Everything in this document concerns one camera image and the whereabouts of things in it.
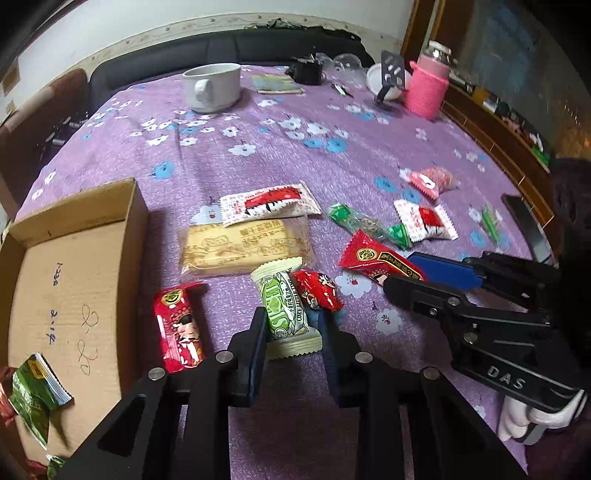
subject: mug handle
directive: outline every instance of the mug handle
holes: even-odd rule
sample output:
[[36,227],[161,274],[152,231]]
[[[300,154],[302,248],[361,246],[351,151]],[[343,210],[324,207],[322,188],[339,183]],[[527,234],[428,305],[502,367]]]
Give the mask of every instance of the mug handle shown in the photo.
[[209,79],[199,80],[195,82],[193,88],[197,101],[205,105],[209,105],[212,102],[212,83]]

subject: candy wrapper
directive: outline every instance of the candy wrapper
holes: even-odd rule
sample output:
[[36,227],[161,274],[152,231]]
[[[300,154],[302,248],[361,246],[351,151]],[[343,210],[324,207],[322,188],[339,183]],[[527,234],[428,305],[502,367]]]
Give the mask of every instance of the candy wrapper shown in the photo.
[[331,205],[330,217],[340,226],[345,227],[350,233],[363,230],[367,235],[378,242],[390,241],[402,248],[410,248],[412,243],[404,225],[393,225],[384,229],[382,224],[375,218],[358,212],[343,203]]
[[167,288],[159,291],[154,299],[154,314],[160,328],[160,349],[168,373],[194,368],[205,359],[187,293],[188,289],[201,284],[192,282]]
[[457,238],[456,229],[443,205],[434,208],[419,207],[415,203],[401,199],[394,202],[394,208],[413,242],[420,242],[426,238]]
[[12,375],[10,403],[45,449],[50,413],[71,399],[39,352],[31,355]]
[[251,274],[267,310],[273,341],[267,344],[267,359],[285,358],[322,350],[320,332],[308,325],[300,296],[290,273],[301,267],[300,258],[276,260]]
[[420,268],[361,230],[354,234],[345,248],[339,266],[367,275],[380,285],[384,285],[384,280],[390,275],[403,275],[416,280],[426,279]]
[[443,167],[412,171],[408,175],[408,179],[414,187],[431,200],[437,200],[439,195],[446,190],[453,190],[460,186],[460,182]]
[[304,306],[312,310],[329,309],[331,312],[343,308],[336,297],[336,284],[328,275],[300,270],[292,272],[291,278]]
[[223,225],[261,218],[320,215],[320,205],[305,183],[279,185],[220,198]]
[[181,279],[250,273],[263,263],[302,257],[311,267],[314,251],[306,217],[255,220],[223,227],[191,225],[179,234]]

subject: red candy wrapper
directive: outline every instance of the red candy wrapper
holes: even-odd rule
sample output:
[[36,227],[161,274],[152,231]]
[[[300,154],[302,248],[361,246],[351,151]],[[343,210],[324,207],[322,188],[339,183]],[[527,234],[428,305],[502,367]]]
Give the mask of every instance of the red candy wrapper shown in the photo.
[[415,188],[431,200],[437,200],[441,193],[460,186],[460,183],[453,177],[451,172],[443,167],[412,171],[408,175],[408,179]]
[[305,306],[313,310],[329,309],[331,312],[343,308],[336,297],[336,284],[328,275],[300,270],[290,276]]
[[160,327],[160,348],[168,373],[194,368],[205,359],[187,295],[188,289],[201,284],[193,282],[167,288],[159,291],[154,299],[154,314]]
[[339,266],[367,275],[380,285],[384,285],[384,280],[390,275],[403,275],[423,281],[426,279],[420,268],[373,240],[362,230],[357,230],[345,248]]

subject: green snack bag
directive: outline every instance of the green snack bag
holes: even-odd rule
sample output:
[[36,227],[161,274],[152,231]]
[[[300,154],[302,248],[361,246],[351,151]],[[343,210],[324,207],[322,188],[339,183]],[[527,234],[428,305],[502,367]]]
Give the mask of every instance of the green snack bag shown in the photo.
[[51,411],[71,399],[39,352],[31,355],[12,375],[12,395],[8,401],[45,449]]
[[300,296],[290,272],[299,270],[301,257],[275,260],[252,272],[267,310],[273,341],[267,344],[267,359],[285,358],[322,350],[322,336],[308,325]]

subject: purple bedsheet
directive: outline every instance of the purple bedsheet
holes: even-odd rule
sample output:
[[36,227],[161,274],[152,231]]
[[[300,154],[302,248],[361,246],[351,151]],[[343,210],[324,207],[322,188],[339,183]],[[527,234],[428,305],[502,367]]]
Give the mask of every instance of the purple bedsheet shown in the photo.
[[[459,239],[424,241],[415,249],[453,259],[495,249],[475,221],[489,203],[501,218],[501,250],[530,258],[501,202],[501,194],[517,189],[449,119],[431,123],[402,107],[386,115],[373,106],[368,91],[354,90],[354,99],[344,98],[326,84],[306,87],[302,95],[254,91],[253,73],[278,70],[243,67],[242,99],[219,115],[192,113],[178,75],[117,93],[43,168],[19,211],[21,218],[84,189],[127,177],[138,180],[150,209],[138,325],[145,368],[160,361],[153,295],[178,283],[176,232],[192,218],[218,219],[215,202],[224,194],[304,180],[323,210],[347,203],[389,224],[398,220],[396,199],[429,205],[400,170],[436,164],[462,182],[440,199]],[[337,267],[350,235],[329,218],[311,218],[310,229],[317,269],[340,287],[341,328],[394,367],[438,367],[496,430],[500,394],[449,367],[447,341],[437,322],[398,311],[377,284]],[[209,335],[214,349],[223,349],[232,334],[249,325],[261,301],[248,275],[206,281]],[[319,353],[270,362],[255,407],[230,410],[232,476],[353,478],[357,421],[355,410],[340,410],[329,397]],[[510,441],[507,447],[525,467],[523,446]]]

